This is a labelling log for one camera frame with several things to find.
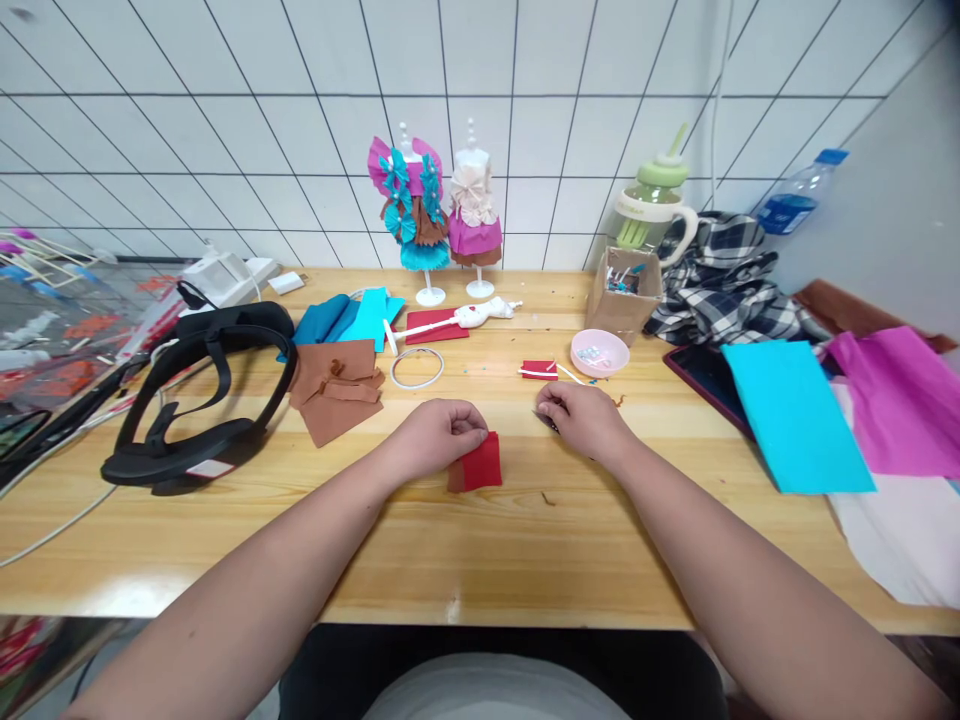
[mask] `green lid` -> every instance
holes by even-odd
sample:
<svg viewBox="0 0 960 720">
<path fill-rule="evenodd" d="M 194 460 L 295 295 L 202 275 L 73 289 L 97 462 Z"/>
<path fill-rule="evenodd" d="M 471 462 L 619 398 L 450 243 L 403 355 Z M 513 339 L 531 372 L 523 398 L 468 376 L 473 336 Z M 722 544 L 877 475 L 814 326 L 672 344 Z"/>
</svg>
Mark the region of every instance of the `green lid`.
<svg viewBox="0 0 960 720">
<path fill-rule="evenodd" d="M 673 145 L 666 154 L 657 155 L 653 160 L 644 163 L 637 171 L 637 181 L 645 185 L 659 185 L 660 187 L 680 187 L 690 174 L 690 168 L 683 164 L 683 158 L 677 155 L 680 141 L 687 132 L 687 124 L 680 126 L 680 132 L 673 141 Z"/>
</svg>

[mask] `red paper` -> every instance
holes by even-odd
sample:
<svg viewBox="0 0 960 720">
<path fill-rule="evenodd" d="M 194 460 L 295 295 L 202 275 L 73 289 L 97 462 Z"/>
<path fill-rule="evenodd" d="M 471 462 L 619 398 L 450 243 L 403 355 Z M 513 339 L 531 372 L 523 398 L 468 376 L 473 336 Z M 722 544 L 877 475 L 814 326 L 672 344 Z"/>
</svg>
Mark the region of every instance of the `red paper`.
<svg viewBox="0 0 960 720">
<path fill-rule="evenodd" d="M 491 432 L 476 450 L 450 466 L 447 490 L 470 492 L 482 487 L 503 485 L 500 476 L 500 437 Z"/>
<path fill-rule="evenodd" d="M 435 322 L 449 320 L 453 317 L 454 308 L 444 308 L 441 310 L 417 310 L 407 313 L 407 330 L 413 330 L 421 325 L 432 325 Z M 470 331 L 462 328 L 456 323 L 444 325 L 442 328 L 427 330 L 426 332 L 408 335 L 404 338 L 407 345 L 418 345 L 425 342 L 436 342 L 437 340 L 456 340 L 457 338 L 470 337 Z"/>
<path fill-rule="evenodd" d="M 536 373 L 552 373 L 551 375 L 528 375 L 524 370 L 528 372 Z M 549 380 L 559 380 L 560 376 L 557 375 L 557 361 L 556 360 L 524 360 L 523 365 L 520 366 L 520 376 L 525 377 L 528 380 L 542 380 L 544 382 Z"/>
</svg>

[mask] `small pink bowl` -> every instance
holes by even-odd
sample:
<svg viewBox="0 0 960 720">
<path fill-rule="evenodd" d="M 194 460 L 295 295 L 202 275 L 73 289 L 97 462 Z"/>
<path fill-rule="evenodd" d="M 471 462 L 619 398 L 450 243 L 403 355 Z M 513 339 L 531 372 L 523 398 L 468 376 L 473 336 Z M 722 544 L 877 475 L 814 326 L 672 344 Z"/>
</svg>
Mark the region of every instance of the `small pink bowl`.
<svg viewBox="0 0 960 720">
<path fill-rule="evenodd" d="M 581 358 L 580 353 L 596 348 L 596 359 Z M 623 340 L 606 330 L 581 330 L 570 343 L 570 359 L 573 366 L 584 375 L 595 378 L 610 377 L 623 370 L 630 362 L 630 348 Z"/>
</svg>

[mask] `wooden table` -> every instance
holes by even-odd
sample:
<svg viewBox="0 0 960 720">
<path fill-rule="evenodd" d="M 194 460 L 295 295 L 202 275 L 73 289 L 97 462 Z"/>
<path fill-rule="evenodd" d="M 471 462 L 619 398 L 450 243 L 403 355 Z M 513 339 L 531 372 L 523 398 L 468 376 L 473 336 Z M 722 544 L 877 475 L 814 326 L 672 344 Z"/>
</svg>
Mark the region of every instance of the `wooden table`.
<svg viewBox="0 0 960 720">
<path fill-rule="evenodd" d="M 283 299 L 295 317 L 311 303 L 364 286 L 386 284 L 411 299 L 422 282 L 399 270 L 306 273 L 307 286 Z M 202 492 L 157 498 L 119 488 L 78 525 L 0 570 L 0 613 L 156 616 L 254 531 L 376 446 L 418 403 L 447 397 L 474 402 L 500 433 L 503 487 L 452 496 L 445 476 L 437 475 L 397 492 L 344 574 L 326 620 L 691 627 L 624 493 L 537 421 L 530 410 L 540 384 L 517 374 L 524 359 L 568 358 L 570 338 L 583 327 L 591 276 L 487 276 L 497 294 L 524 306 L 513 320 L 491 319 L 469 339 L 436 343 L 446 372 L 434 385 L 410 392 L 388 380 L 384 410 L 319 450 L 299 414 L 284 406 L 264 451 Z M 470 302 L 463 288 L 472 277 L 460 270 L 437 274 L 446 306 Z M 624 396 L 621 411 L 644 441 L 880 630 L 960 635 L 960 613 L 899 605 L 860 569 L 826 500 L 779 494 L 756 449 L 666 368 L 661 356 L 668 349 L 638 340 L 630 365 L 600 381 L 615 399 Z M 229 400 L 178 421 L 171 437 L 228 417 L 254 417 L 278 377 L 275 354 L 234 357 Z M 378 359 L 384 371 L 391 361 L 389 351 Z M 401 365 L 401 380 L 422 382 L 435 363 L 414 356 Z M 200 373 L 177 397 L 200 404 L 212 394 L 214 377 L 212 370 Z M 49 460 L 0 502 L 0 556 L 26 547 L 103 492 L 98 469 L 118 422 Z"/>
</svg>

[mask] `small cardboard box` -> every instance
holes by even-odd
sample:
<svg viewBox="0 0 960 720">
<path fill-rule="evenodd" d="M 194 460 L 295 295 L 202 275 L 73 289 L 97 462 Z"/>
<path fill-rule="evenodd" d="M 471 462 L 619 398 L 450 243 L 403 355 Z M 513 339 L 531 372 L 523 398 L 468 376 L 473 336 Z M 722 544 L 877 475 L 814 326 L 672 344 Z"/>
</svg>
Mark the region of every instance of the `small cardboard box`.
<svg viewBox="0 0 960 720">
<path fill-rule="evenodd" d="M 612 274 L 617 276 L 638 265 L 646 266 L 640 271 L 639 295 L 626 295 L 607 289 L 608 268 L 613 268 Z M 608 247 L 597 269 L 590 295 L 587 296 L 584 327 L 613 333 L 630 347 L 662 299 L 663 279 L 660 275 L 660 259 L 656 255 Z"/>
</svg>

